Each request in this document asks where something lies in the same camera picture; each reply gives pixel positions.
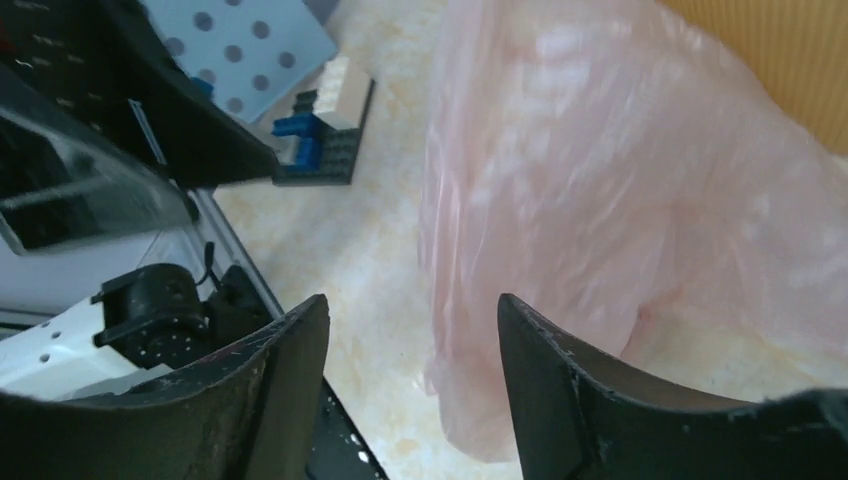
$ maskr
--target blue lego brick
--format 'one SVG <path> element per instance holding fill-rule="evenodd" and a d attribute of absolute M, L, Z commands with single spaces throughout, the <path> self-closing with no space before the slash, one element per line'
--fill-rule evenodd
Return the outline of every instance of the blue lego brick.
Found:
<path fill-rule="evenodd" d="M 321 167 L 321 141 L 315 138 L 301 138 L 294 158 L 294 165 L 287 165 L 289 172 L 312 172 Z"/>
<path fill-rule="evenodd" d="M 323 122 L 312 113 L 299 113 L 291 117 L 274 120 L 272 134 L 278 137 L 296 135 L 300 138 L 313 138 L 319 132 Z"/>
<path fill-rule="evenodd" d="M 375 83 L 372 81 L 365 100 L 362 119 L 359 121 L 359 128 L 337 131 L 316 117 L 321 124 L 314 137 L 321 142 L 321 160 L 318 168 L 316 170 L 280 168 L 273 177 L 274 185 L 278 187 L 350 185 L 374 90 Z M 318 92 L 315 90 L 299 94 L 294 105 L 295 116 L 311 113 L 317 96 Z"/>
<path fill-rule="evenodd" d="M 191 81 L 194 82 L 195 85 L 200 87 L 200 89 L 203 91 L 207 98 L 209 98 L 210 100 L 212 99 L 212 94 L 215 92 L 215 87 L 213 87 L 212 84 L 205 82 L 197 77 L 191 77 Z"/>

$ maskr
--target white robot part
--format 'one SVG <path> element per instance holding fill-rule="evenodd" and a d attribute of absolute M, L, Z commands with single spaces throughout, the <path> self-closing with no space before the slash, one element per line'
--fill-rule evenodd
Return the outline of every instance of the white robot part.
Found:
<path fill-rule="evenodd" d="M 77 303 L 61 315 L 0 342 L 0 390 L 44 401 L 73 398 L 91 385 L 139 372 L 94 336 L 105 327 L 103 304 Z"/>
<path fill-rule="evenodd" d="M 371 77 L 350 58 L 339 56 L 324 66 L 312 113 L 336 130 L 359 128 Z"/>

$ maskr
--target blue perforated board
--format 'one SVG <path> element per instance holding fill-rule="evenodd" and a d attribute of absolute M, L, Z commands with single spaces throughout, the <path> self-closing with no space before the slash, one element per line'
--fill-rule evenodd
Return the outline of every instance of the blue perforated board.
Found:
<path fill-rule="evenodd" d="M 187 75 L 215 104 L 257 120 L 338 48 L 301 0 L 143 0 Z"/>

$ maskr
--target pegboard hole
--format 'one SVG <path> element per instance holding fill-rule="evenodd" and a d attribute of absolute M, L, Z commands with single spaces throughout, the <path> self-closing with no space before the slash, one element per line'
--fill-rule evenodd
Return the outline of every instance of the pegboard hole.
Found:
<path fill-rule="evenodd" d="M 244 102 L 240 98 L 231 98 L 227 100 L 227 110 L 232 113 L 241 113 L 244 109 Z"/>
<path fill-rule="evenodd" d="M 253 32 L 253 36 L 260 40 L 264 40 L 271 35 L 271 27 L 262 20 L 253 22 L 253 27 L 250 30 Z"/>
<path fill-rule="evenodd" d="M 194 26 L 201 32 L 208 32 L 215 26 L 215 20 L 206 12 L 197 12 L 194 14 Z"/>
<path fill-rule="evenodd" d="M 264 92 L 265 90 L 268 90 L 269 85 L 271 85 L 271 82 L 265 75 L 256 75 L 253 77 L 253 88 L 256 90 Z"/>
<path fill-rule="evenodd" d="M 244 57 L 244 54 L 238 45 L 227 45 L 224 48 L 224 57 L 233 63 L 238 63 Z"/>
<path fill-rule="evenodd" d="M 185 44 L 177 37 L 171 37 L 165 40 L 165 48 L 175 57 L 185 53 Z"/>
<path fill-rule="evenodd" d="M 199 72 L 197 72 L 197 78 L 203 80 L 204 82 L 208 83 L 209 85 L 215 85 L 215 80 L 216 80 L 215 72 L 213 72 L 212 70 L 209 70 L 208 68 L 204 68 L 204 69 L 200 70 Z"/>
<path fill-rule="evenodd" d="M 277 62 L 283 68 L 292 68 L 295 64 L 296 59 L 294 58 L 294 54 L 291 52 L 283 52 L 277 57 Z"/>

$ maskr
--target cable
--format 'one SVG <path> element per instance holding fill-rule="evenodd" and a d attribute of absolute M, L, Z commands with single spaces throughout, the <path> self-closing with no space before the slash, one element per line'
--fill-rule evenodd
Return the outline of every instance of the cable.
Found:
<path fill-rule="evenodd" d="M 24 330 L 29 330 L 33 325 L 21 325 L 19 323 L 7 323 L 0 322 L 0 328 L 5 328 L 7 330 L 17 330 L 23 332 Z"/>
<path fill-rule="evenodd" d="M 200 277 L 194 286 L 199 287 L 206 280 L 211 279 L 212 283 L 215 285 L 215 289 L 219 290 L 221 288 L 221 281 L 218 279 L 218 276 L 213 272 L 213 268 L 215 266 L 215 244 L 212 242 L 206 242 L 206 245 L 203 247 L 203 267 L 204 272 L 203 276 Z"/>

